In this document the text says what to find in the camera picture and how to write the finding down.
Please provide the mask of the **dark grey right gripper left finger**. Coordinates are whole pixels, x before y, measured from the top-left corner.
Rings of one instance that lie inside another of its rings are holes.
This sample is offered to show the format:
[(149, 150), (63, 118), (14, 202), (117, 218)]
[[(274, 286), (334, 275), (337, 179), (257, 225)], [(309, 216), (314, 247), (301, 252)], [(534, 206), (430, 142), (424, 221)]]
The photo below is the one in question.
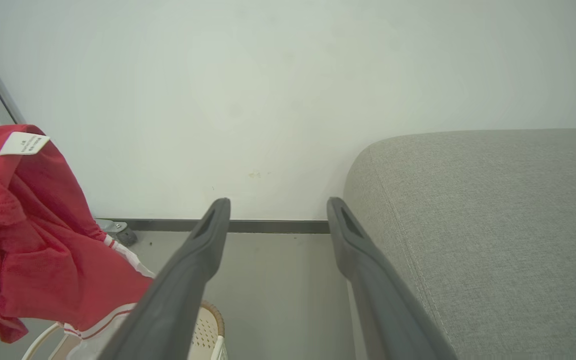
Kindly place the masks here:
[(101, 360), (186, 360), (206, 284), (217, 273), (231, 201), (218, 198), (99, 355)]

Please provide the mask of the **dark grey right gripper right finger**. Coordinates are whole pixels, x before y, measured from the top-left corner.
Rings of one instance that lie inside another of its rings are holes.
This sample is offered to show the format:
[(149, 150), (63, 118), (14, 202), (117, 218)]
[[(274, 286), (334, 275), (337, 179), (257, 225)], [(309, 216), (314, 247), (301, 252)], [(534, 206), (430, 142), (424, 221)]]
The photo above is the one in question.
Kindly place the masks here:
[(455, 360), (457, 354), (342, 198), (327, 201), (340, 273), (350, 283), (369, 360)]

